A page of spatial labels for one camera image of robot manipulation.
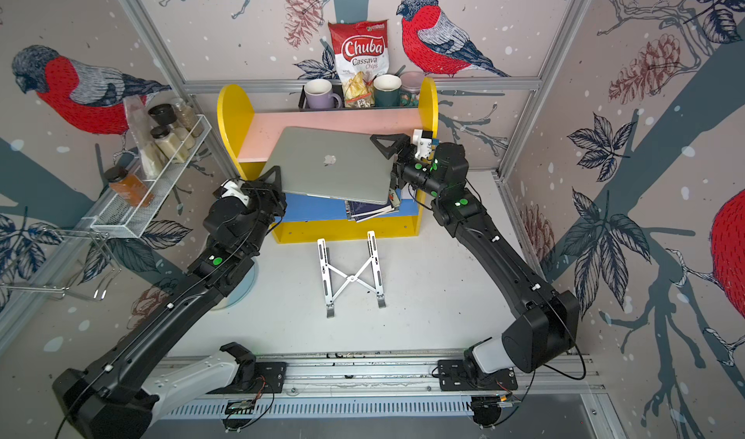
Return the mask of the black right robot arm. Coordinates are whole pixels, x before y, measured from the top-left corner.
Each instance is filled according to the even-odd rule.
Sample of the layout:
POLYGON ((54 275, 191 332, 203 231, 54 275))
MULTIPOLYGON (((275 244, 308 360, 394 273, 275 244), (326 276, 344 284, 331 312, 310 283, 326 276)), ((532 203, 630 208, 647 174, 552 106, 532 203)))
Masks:
POLYGON ((500 289, 514 316, 498 337, 465 350, 466 377, 485 388, 495 373, 518 368, 531 373, 576 346, 577 297, 557 292, 506 241, 468 179, 469 163, 459 144, 440 144, 432 161, 422 161, 403 134, 373 135, 372 144, 392 161, 392 179, 432 198, 436 222, 464 245, 500 289))

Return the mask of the silver laptop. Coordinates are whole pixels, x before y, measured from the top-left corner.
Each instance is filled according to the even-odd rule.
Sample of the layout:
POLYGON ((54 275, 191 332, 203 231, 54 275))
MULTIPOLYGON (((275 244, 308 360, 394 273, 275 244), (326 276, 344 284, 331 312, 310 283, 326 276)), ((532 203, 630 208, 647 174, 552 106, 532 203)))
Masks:
POLYGON ((288 127, 264 173, 281 167, 285 194, 386 204, 393 161, 364 134, 288 127))

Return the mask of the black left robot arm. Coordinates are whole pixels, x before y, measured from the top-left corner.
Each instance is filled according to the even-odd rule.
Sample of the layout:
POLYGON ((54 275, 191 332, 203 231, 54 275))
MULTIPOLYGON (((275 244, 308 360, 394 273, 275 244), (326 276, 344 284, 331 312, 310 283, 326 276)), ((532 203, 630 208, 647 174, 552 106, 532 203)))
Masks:
POLYGON ((204 221, 205 250, 169 297, 86 369, 66 369, 52 388, 69 423, 85 438, 139 438, 154 419, 157 394, 147 377, 203 316, 239 286, 271 227, 283 218, 281 168, 258 179, 223 183, 204 221))

